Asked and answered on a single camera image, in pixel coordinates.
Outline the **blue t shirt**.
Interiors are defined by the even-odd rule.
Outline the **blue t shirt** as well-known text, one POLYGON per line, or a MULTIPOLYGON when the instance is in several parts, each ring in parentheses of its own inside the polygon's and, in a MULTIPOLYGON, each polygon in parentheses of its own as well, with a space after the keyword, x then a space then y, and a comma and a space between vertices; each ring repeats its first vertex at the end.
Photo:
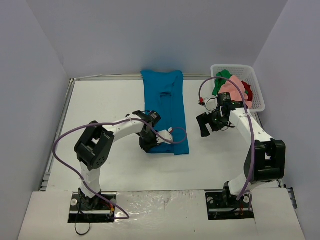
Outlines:
POLYGON ((147 111, 156 111, 161 119, 154 127, 157 131, 173 128, 173 141, 180 144, 162 143, 148 151, 149 154, 189 154, 185 138, 186 118, 183 99, 184 75, 180 70, 171 72, 140 72, 144 85, 144 105, 147 111))

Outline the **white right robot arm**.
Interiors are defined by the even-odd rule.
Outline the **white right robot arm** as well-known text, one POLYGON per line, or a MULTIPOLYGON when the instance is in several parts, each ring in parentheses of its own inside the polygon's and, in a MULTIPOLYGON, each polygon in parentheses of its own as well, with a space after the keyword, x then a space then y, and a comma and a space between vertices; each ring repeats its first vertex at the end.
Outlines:
POLYGON ((217 97, 214 110, 196 118, 201 137, 229 126, 235 127, 248 144, 243 172, 226 183, 222 202, 229 207, 239 202, 246 191, 280 180, 285 175, 286 144, 266 133, 250 113, 244 101, 234 101, 228 92, 217 97))

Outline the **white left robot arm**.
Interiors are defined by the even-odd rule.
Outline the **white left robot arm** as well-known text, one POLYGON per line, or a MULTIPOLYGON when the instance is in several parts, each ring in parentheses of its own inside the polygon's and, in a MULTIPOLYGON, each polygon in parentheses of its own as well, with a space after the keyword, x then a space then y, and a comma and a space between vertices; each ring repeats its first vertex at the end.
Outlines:
POLYGON ((139 136, 139 145, 149 152, 159 145, 157 135, 151 130, 161 120, 156 111, 143 113, 140 110, 129 114, 119 124, 111 123, 102 126, 87 127, 74 147, 77 159, 80 162, 81 183, 79 193, 83 197, 82 203, 89 209, 97 208, 101 203, 100 172, 107 161, 113 143, 136 134, 139 136))

